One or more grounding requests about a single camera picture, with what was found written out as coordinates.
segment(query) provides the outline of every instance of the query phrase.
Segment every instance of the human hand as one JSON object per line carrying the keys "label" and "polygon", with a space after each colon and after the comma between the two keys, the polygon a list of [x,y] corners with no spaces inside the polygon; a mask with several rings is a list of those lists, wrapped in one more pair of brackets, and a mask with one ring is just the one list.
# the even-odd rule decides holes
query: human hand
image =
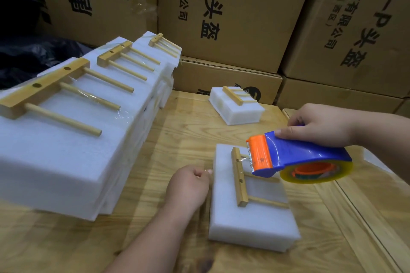
{"label": "human hand", "polygon": [[310,141],[321,146],[346,147],[355,144],[356,127],[368,112],[319,104],[305,104],[275,131],[282,139]]}
{"label": "human hand", "polygon": [[195,165],[178,169],[168,183],[166,206],[188,220],[191,219],[194,212],[204,203],[211,182],[211,169],[205,171]]}

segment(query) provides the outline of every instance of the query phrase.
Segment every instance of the white foam block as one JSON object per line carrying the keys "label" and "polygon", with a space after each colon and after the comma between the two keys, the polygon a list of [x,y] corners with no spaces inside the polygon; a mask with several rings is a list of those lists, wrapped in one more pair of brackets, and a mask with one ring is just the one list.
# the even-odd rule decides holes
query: white foam block
{"label": "white foam block", "polygon": [[[246,92],[238,87],[228,87],[234,89],[236,94]],[[228,125],[257,123],[260,120],[264,107],[258,103],[243,103],[237,105],[223,90],[222,87],[213,87],[209,96],[209,102]],[[242,100],[253,100],[249,96],[241,96]]]}
{"label": "white foam block", "polygon": [[[164,95],[171,89],[169,83],[172,84],[173,70],[173,64],[169,62],[172,58],[152,54],[148,44],[141,44],[138,49],[159,60],[160,65],[136,54],[132,57],[155,68],[154,72],[124,58],[116,60],[116,63],[146,76],[146,81],[115,67],[96,65],[98,55],[124,41],[125,38],[116,38],[84,57],[90,60],[91,69],[135,88],[134,93],[87,74],[73,82],[80,89],[121,105],[120,111],[107,109],[63,90],[40,104],[45,109],[101,129],[100,137],[32,112],[16,120],[0,116],[0,133],[7,138],[0,142],[1,198],[94,220],[110,197],[107,206],[112,210],[158,107],[166,101]],[[66,64],[64,62],[54,69]]]}
{"label": "white foam block", "polygon": [[[238,207],[231,159],[233,147],[218,144],[215,152],[209,239],[284,252],[300,239],[295,218],[290,209],[256,202]],[[248,154],[245,147],[239,150],[243,155]],[[251,172],[249,160],[242,163],[243,170]],[[281,182],[245,179],[248,195],[288,203]]]}

